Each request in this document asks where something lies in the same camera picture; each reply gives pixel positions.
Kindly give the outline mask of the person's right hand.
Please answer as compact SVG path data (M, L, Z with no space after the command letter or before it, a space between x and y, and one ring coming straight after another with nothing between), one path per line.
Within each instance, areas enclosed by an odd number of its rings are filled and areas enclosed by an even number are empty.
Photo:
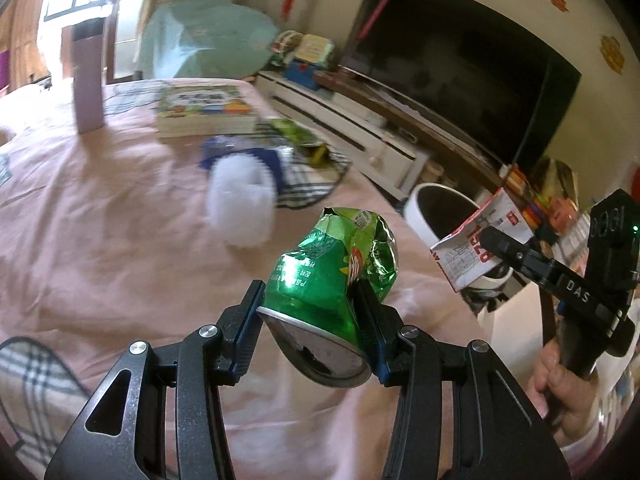
M559 446L565 446L585 437L596 422L599 387L597 378L585 380L576 376L560 359L561 349L551 339L536 357L525 392L542 418L549 413L547 393L561 403L559 422L552 434Z

